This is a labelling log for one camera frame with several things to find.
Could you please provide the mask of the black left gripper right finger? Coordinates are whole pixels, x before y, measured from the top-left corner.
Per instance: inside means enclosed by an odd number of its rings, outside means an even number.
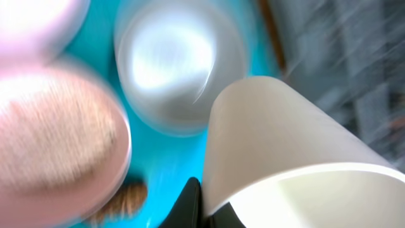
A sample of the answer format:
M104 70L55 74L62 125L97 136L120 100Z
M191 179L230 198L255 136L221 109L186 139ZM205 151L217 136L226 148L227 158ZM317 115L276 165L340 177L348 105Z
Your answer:
M230 203L223 205L208 218L208 228L246 228Z

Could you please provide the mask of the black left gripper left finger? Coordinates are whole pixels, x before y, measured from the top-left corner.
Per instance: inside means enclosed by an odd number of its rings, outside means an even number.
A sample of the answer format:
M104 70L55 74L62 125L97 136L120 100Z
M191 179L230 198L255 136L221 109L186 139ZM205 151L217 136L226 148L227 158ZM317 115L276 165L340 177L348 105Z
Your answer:
M201 184L191 177L159 228L199 228L201 226Z

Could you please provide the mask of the white cup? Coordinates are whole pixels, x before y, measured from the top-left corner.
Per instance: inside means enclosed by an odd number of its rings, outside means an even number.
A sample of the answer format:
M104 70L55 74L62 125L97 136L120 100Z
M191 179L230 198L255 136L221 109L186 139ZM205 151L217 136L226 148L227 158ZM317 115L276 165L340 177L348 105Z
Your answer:
M211 109L204 216L246 227L403 227L404 174L281 80L226 87Z

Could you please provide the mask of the pink bowl with rice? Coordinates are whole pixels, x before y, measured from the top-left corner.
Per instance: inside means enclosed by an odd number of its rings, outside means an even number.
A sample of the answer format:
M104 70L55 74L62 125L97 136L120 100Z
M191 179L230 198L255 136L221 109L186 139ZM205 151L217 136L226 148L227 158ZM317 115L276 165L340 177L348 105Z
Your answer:
M100 209L128 171L123 106L91 70L1 72L1 226L63 227Z

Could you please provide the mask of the grey bowl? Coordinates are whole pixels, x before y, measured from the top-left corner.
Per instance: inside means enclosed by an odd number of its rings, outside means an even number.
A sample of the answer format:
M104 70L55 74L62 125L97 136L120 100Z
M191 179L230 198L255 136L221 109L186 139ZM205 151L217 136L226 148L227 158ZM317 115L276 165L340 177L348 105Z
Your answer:
M239 30L212 1L124 1L114 42L128 103L168 135L201 133L219 93L248 71Z

